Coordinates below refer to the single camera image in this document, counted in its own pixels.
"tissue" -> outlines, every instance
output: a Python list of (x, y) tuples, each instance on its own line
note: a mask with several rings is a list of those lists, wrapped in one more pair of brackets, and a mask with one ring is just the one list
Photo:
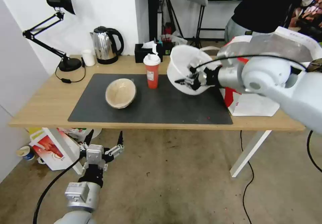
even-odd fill
[(142, 48), (152, 48), (152, 52), (156, 55), (158, 55), (158, 52), (157, 52), (157, 44), (154, 42), (154, 41), (150, 41), (150, 42), (147, 42), (147, 43), (144, 43)]

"concrete floor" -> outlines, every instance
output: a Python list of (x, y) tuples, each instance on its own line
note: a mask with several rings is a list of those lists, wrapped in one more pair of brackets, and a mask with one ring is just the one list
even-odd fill
[[(104, 130), (93, 143), (113, 146), (117, 130)], [(253, 132), (244, 132), (244, 145)], [(246, 194), (253, 223), (321, 223), (322, 175), (306, 153), (307, 132), (273, 132), (251, 159), (254, 182)], [(321, 137), (312, 154), (322, 166)], [(237, 178), (229, 169), (240, 150), (237, 131), (125, 130), (125, 151), (104, 174), (97, 223), (246, 224), (242, 194), (251, 179), (246, 166)], [(58, 172), (21, 161), (0, 184), (0, 223), (31, 223), (38, 198)], [(51, 188), (39, 223), (66, 212), (64, 191), (77, 181), (67, 172)]]

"kettle lid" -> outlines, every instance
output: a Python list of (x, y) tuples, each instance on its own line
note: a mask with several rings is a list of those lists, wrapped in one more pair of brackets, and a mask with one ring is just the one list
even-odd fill
[(107, 31), (107, 28), (104, 26), (99, 26), (98, 28), (94, 29), (95, 33), (105, 33)]

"kettle handle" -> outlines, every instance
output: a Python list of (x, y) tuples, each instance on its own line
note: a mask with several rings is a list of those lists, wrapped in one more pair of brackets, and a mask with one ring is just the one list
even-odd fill
[(120, 34), (119, 31), (117, 31), (116, 29), (113, 29), (113, 28), (107, 28), (106, 29), (110, 34), (112, 35), (116, 35), (121, 43), (121, 47), (119, 50), (116, 51), (116, 55), (120, 56), (121, 53), (123, 52), (124, 50), (124, 40), (123, 40), (123, 37), (122, 35)]

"person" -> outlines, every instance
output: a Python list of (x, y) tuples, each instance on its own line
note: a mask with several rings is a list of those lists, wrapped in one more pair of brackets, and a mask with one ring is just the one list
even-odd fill
[(283, 25), (293, 3), (301, 0), (241, 0), (225, 28), (225, 42), (240, 35), (269, 34)]
[(322, 0), (302, 0), (295, 8), (289, 26), (322, 42)]

